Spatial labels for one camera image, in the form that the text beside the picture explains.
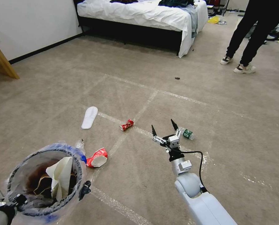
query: black cable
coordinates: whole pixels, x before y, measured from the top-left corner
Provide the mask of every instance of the black cable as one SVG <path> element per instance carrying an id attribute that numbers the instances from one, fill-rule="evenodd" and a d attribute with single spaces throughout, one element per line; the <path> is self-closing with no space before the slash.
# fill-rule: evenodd
<path id="1" fill-rule="evenodd" d="M 201 184 L 204 186 L 203 184 L 203 181 L 202 181 L 202 177 L 201 177 L 201 168 L 202 168 L 202 162 L 203 162 L 203 153 L 200 152 L 200 151 L 190 151 L 190 152 L 181 152 L 181 151 L 177 151 L 177 150 L 174 150 L 172 148 L 170 148 L 170 146 L 168 146 L 169 149 L 171 149 L 172 151 L 175 151 L 175 152 L 178 152 L 178 153 L 200 153 L 201 154 L 201 161 L 200 161 L 200 168 L 199 168 L 199 178 L 200 178 L 200 181 L 201 181 Z"/>

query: red soda can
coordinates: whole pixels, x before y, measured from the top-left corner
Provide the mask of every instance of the red soda can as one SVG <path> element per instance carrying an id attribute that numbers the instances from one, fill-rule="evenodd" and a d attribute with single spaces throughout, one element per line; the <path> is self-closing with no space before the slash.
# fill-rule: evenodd
<path id="1" fill-rule="evenodd" d="M 122 131 L 125 131 L 125 130 L 127 130 L 127 128 L 132 127 L 133 124 L 134 124 L 134 122 L 129 119 L 126 124 L 120 125 L 120 129 Z"/>

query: person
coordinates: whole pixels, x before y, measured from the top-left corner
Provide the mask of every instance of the person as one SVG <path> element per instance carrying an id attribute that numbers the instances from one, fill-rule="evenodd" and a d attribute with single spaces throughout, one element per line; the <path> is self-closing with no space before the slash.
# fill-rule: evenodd
<path id="1" fill-rule="evenodd" d="M 250 62 L 256 56 L 257 50 L 264 43 L 269 32 L 279 23 L 279 1 L 275 3 L 270 1 L 270 3 L 271 6 L 266 1 L 249 0 L 245 15 L 234 31 L 226 55 L 220 62 L 222 65 L 227 65 L 233 61 L 233 56 L 244 37 L 258 21 L 243 52 L 240 64 L 233 70 L 235 73 L 255 72 L 256 68 Z"/>

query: black bed frame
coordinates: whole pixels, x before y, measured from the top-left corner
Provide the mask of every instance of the black bed frame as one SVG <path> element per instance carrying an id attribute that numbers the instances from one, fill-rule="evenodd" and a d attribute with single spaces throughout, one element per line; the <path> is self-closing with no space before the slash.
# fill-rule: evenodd
<path id="1" fill-rule="evenodd" d="M 84 0 L 73 0 L 79 27 L 85 34 L 98 34 L 103 37 L 112 37 L 122 40 L 124 44 L 135 43 L 145 46 L 157 46 L 165 49 L 177 51 L 179 53 L 182 31 L 165 30 L 160 28 L 145 27 L 127 23 L 113 22 L 101 19 L 81 17 L 77 12 L 77 4 Z"/>

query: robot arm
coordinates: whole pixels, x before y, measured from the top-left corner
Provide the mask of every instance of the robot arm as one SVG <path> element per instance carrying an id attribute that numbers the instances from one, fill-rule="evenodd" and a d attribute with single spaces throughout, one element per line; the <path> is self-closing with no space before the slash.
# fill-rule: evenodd
<path id="1" fill-rule="evenodd" d="M 26 203 L 26 197 L 18 194 L 13 202 L 7 204 L 4 202 L 4 197 L 0 192 L 0 225 L 10 225 L 17 213 L 17 207 Z"/>
<path id="2" fill-rule="evenodd" d="M 160 146 L 165 147 L 166 152 L 169 153 L 173 173 L 177 176 L 175 187 L 188 205 L 196 224 L 236 225 L 236 222 L 220 202 L 206 190 L 202 180 L 196 174 L 189 172 L 192 164 L 189 160 L 185 160 L 183 152 L 180 151 L 179 138 L 181 131 L 172 119 L 171 122 L 176 130 L 175 135 L 160 138 L 156 135 L 152 126 L 152 139 Z"/>

